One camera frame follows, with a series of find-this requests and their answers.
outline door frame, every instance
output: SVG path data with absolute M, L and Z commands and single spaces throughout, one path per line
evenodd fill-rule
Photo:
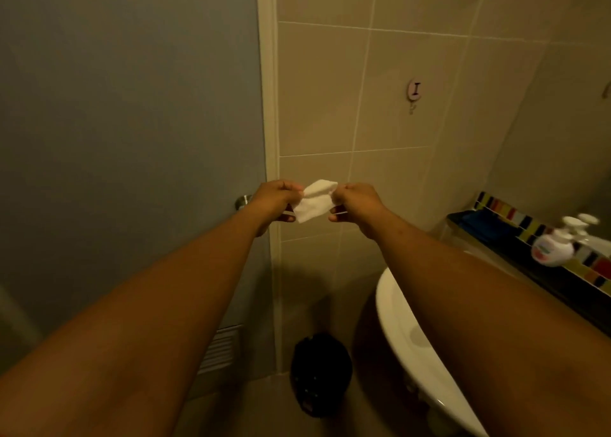
M 267 181 L 280 178 L 280 148 L 278 134 L 278 21 L 276 0 L 256 0 L 261 59 L 261 90 L 263 102 L 263 135 Z M 272 306 L 276 372 L 282 364 L 282 294 L 280 285 L 280 225 L 270 226 L 270 257 L 272 275 Z

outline forearm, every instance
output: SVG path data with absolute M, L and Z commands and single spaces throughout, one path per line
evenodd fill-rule
M 609 342 L 548 294 L 382 214 L 375 239 L 438 355 L 493 434 L 600 424 L 608 393 L 592 374 Z M 593 405 L 563 414 L 563 406 Z
M 234 215 L 50 336 L 0 380 L 0 434 L 171 433 L 257 225 Z

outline white tissue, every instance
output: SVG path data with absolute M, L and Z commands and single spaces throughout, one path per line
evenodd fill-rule
M 337 183 L 334 181 L 318 180 L 305 188 L 303 199 L 293 206 L 297 223 L 305 223 L 332 209 L 334 204 L 331 194 L 336 187 Z

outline black trash bin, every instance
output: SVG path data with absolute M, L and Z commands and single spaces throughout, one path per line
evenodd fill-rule
M 301 409 L 310 416 L 335 414 L 351 378 L 350 355 L 331 334 L 318 333 L 295 346 L 291 384 Z

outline colorful tile border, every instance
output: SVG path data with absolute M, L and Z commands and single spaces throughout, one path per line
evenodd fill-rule
M 529 246 L 532 246 L 539 236 L 554 230 L 485 191 L 477 196 L 473 205 L 474 210 L 483 208 L 492 210 L 502 221 L 519 228 L 521 232 L 516 237 Z M 611 296 L 611 260 L 584 244 L 573 243 L 573 246 L 575 256 L 562 265 L 564 269 Z

